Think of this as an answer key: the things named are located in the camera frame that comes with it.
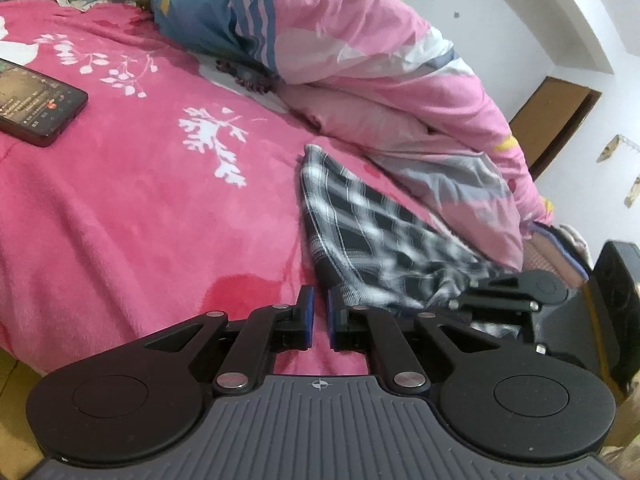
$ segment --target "wooden door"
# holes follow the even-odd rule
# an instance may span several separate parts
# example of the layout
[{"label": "wooden door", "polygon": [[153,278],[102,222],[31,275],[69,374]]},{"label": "wooden door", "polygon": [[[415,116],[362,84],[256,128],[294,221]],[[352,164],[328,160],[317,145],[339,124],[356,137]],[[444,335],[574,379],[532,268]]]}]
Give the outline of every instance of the wooden door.
[{"label": "wooden door", "polygon": [[[566,131],[568,124],[578,120],[569,137],[575,131],[586,115],[585,113],[578,118],[577,114],[582,114],[582,105],[588,101],[592,92],[585,86],[554,77],[547,77],[543,81],[510,123],[511,131],[522,147],[529,168],[532,168]],[[568,141],[568,137],[563,140],[562,145]]]}]

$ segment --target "yellow floor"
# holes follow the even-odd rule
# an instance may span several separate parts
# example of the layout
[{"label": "yellow floor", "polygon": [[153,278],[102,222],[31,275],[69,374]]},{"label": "yellow floor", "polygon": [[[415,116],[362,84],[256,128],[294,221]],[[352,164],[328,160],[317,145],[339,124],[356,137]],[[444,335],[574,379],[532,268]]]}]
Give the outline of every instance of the yellow floor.
[{"label": "yellow floor", "polygon": [[42,458],[24,413],[40,376],[0,350],[0,473],[7,480],[26,475]]}]

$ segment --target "plaid cloth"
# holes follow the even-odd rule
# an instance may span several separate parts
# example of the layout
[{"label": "plaid cloth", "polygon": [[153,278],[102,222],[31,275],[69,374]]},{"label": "plaid cloth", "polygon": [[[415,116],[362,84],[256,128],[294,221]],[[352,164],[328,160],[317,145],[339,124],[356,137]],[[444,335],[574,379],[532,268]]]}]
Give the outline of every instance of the plaid cloth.
[{"label": "plaid cloth", "polygon": [[398,315],[446,308],[471,280],[505,273],[364,184],[318,146],[306,146],[301,180],[316,275],[322,286],[338,286],[347,305]]}]

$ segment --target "gray ribbed surface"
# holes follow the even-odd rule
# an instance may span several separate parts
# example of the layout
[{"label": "gray ribbed surface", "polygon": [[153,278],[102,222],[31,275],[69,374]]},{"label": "gray ribbed surface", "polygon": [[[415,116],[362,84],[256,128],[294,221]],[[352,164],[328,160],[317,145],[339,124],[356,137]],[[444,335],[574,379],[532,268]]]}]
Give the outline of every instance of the gray ribbed surface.
[{"label": "gray ribbed surface", "polygon": [[190,438],[146,463],[82,470],[45,461],[31,480],[613,480],[594,457],[551,468],[494,462],[440,426],[428,405],[375,378],[271,376],[216,402]]}]

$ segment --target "pink blanket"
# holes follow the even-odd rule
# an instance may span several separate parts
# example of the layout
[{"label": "pink blanket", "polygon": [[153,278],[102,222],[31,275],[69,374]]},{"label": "pink blanket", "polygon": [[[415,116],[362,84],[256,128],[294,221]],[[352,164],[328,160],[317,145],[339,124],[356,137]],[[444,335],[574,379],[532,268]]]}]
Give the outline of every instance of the pink blanket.
[{"label": "pink blanket", "polygon": [[[50,148],[0,134],[0,346],[49,372],[208,310],[245,318],[313,283],[297,200],[316,142],[369,185],[430,215],[370,163],[247,97],[139,10],[0,5],[0,57],[88,92]],[[280,371],[352,374],[314,348]]]}]

